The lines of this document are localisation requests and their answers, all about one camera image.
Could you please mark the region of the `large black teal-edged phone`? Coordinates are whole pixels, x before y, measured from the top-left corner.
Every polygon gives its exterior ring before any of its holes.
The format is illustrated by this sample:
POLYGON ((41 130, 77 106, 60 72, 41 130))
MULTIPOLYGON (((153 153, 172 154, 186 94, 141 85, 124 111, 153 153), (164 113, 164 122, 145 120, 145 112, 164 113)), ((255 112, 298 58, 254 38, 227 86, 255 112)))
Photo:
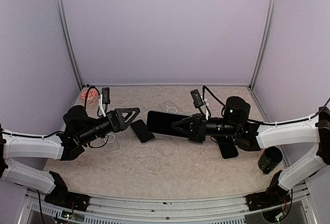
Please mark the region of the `large black teal-edged phone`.
POLYGON ((187 115, 151 110, 147 113, 146 129, 151 133, 188 138, 187 135, 172 128, 172 123, 181 121, 187 117, 187 115))

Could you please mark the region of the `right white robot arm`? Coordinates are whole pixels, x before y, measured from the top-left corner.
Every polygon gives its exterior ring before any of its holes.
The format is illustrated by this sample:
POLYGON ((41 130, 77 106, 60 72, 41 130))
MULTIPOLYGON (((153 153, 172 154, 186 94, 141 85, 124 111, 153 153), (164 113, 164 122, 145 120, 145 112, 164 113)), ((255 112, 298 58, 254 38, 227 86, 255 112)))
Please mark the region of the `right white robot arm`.
POLYGON ((194 114, 171 127, 191 141, 204 141, 206 136, 230 137, 244 151, 312 143, 303 157, 274 175, 263 199, 266 204, 275 205, 297 183, 329 165, 329 108, 324 105, 307 117, 273 123, 249 120, 250 109, 244 99, 232 96, 227 98, 221 118, 194 114))

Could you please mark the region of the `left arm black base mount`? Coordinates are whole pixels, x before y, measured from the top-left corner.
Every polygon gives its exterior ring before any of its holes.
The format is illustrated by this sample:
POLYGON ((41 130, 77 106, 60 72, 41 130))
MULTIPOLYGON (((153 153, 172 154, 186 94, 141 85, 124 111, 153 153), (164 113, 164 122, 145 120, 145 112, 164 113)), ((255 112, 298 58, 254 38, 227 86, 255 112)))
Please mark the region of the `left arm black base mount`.
POLYGON ((58 173, 53 171, 49 173, 54 179, 55 188, 45 195, 44 201, 67 209, 86 212, 90 196, 69 191, 63 178, 58 173))

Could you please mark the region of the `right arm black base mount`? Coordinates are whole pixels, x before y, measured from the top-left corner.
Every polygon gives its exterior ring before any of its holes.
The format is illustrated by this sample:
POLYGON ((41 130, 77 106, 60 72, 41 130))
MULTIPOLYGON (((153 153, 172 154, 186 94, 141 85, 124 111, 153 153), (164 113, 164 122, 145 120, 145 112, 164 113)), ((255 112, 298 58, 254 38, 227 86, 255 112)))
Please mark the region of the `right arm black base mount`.
POLYGON ((249 211, 261 210, 291 201, 289 191, 279 186, 281 172, 280 170, 273 176, 269 187, 265 191, 246 195, 249 211))

